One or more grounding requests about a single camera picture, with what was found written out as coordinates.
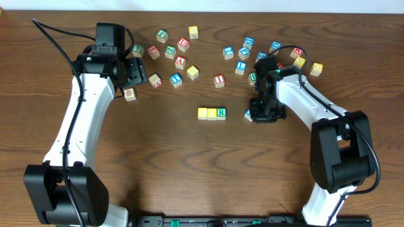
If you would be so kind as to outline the green R block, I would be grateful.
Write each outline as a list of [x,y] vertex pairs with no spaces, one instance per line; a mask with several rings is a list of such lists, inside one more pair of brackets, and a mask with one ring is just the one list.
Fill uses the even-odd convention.
[[217,108],[217,120],[225,120],[227,118],[226,108]]

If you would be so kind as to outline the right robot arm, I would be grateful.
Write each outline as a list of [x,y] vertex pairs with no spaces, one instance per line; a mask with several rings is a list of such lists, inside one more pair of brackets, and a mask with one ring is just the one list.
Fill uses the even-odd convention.
[[[310,169],[315,185],[301,210],[304,224],[338,224],[336,216],[347,197],[372,192],[380,182],[367,115],[335,105],[298,68],[280,68],[273,57],[255,63],[254,72],[258,97],[249,102],[252,121],[274,123],[285,119],[289,108],[311,132]],[[371,175],[376,177],[374,185],[359,192],[357,187]]]

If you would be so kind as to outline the blue L block top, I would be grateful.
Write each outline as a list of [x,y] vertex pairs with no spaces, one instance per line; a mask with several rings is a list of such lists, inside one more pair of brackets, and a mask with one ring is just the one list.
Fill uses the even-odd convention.
[[253,121],[252,118],[251,118],[251,114],[250,114],[250,110],[249,110],[249,109],[246,110],[244,117],[245,117],[248,121],[250,121],[250,122]]

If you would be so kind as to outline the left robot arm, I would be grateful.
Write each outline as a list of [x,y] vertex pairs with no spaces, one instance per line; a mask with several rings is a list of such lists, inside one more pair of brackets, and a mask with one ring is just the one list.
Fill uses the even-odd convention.
[[28,165],[23,176],[42,224],[136,226],[126,208],[110,202],[95,173],[102,122],[116,92],[133,101],[134,86],[147,80],[142,60],[125,44],[130,36],[122,25],[98,23],[92,44],[68,61],[72,91],[61,128],[43,162]]

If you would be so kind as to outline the yellow O block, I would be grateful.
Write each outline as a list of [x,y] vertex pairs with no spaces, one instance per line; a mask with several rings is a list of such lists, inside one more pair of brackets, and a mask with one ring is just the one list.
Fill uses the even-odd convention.
[[216,120],[217,119],[217,109],[209,108],[207,111],[207,119],[208,120]]

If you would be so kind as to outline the yellow C block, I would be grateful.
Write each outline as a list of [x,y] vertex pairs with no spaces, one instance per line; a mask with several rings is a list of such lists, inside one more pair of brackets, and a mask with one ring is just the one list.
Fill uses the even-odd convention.
[[208,109],[206,107],[198,108],[198,119],[206,120],[208,118]]

